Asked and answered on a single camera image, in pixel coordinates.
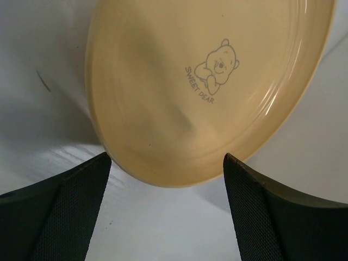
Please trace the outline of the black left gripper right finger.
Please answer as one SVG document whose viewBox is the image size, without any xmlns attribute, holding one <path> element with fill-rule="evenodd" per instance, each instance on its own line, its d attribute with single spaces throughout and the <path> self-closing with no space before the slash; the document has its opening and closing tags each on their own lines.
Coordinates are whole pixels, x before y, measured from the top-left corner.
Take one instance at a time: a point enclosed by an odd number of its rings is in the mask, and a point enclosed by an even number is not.
<svg viewBox="0 0 348 261">
<path fill-rule="evenodd" d="M 347 204 L 273 180 L 226 154 L 229 206 L 241 260 L 347 260 Z"/>
</svg>

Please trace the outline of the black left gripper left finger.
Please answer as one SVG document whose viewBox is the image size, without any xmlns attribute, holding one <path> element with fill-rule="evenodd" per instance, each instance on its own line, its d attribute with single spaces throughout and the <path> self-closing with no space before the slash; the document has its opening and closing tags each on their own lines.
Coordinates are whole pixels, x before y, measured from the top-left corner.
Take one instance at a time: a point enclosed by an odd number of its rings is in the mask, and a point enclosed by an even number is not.
<svg viewBox="0 0 348 261">
<path fill-rule="evenodd" d="M 85 260 L 111 169 L 101 153 L 1 195 L 1 260 Z"/>
</svg>

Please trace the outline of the yellow bear plate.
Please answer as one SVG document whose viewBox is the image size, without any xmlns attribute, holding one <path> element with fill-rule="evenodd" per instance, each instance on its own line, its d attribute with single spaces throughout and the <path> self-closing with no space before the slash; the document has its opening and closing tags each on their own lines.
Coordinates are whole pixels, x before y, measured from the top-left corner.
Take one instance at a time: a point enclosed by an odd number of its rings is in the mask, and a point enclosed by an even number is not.
<svg viewBox="0 0 348 261">
<path fill-rule="evenodd" d="M 246 160 L 298 104 L 336 1 L 98 1 L 86 46 L 93 126 L 115 163 L 167 188 Z"/>
</svg>

